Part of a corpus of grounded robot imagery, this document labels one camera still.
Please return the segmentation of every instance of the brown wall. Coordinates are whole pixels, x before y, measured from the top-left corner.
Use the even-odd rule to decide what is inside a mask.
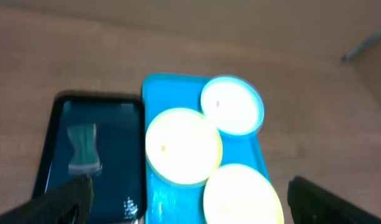
[[[358,55],[353,64],[381,105],[381,39]]]
[[[174,32],[340,60],[381,28],[381,0],[0,0]]]

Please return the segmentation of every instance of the brown wooden surface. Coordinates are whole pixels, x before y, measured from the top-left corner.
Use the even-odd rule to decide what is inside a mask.
[[[303,175],[381,217],[381,108],[352,67],[0,7],[0,213],[31,196],[54,96],[139,93],[152,72],[229,73],[258,88],[258,134],[286,223]]]

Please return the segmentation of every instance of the blue tray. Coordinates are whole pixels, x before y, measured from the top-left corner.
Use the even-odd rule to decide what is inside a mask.
[[[200,111],[200,94],[210,78],[157,73],[143,82],[145,125],[161,112],[171,108]],[[263,155],[257,138],[237,139],[221,135],[222,165],[239,163],[258,170],[268,180]],[[177,187],[161,180],[146,164],[148,209],[146,224],[205,223],[202,198],[203,187]]]

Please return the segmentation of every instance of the white plate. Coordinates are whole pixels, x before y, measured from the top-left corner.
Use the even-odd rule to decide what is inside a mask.
[[[204,115],[174,108],[159,114],[149,125],[146,155],[154,171],[170,183],[204,184],[221,163],[222,141]]]
[[[256,170],[241,164],[217,169],[206,183],[203,198],[208,224],[283,224],[279,198]]]
[[[263,102],[256,90],[240,78],[211,79],[202,90],[200,104],[205,116],[225,133],[241,136],[262,126]]]

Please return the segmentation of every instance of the black object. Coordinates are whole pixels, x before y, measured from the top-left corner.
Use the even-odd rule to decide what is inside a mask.
[[[83,224],[93,201],[91,179],[82,175],[63,186],[0,215],[0,224]]]
[[[144,106],[139,96],[65,91],[52,108],[32,198],[76,177],[68,170],[75,151],[68,128],[95,124],[100,173],[90,174],[95,192],[87,221],[113,223],[146,211]]]
[[[381,224],[381,219],[302,177],[289,183],[288,204],[294,224]]]

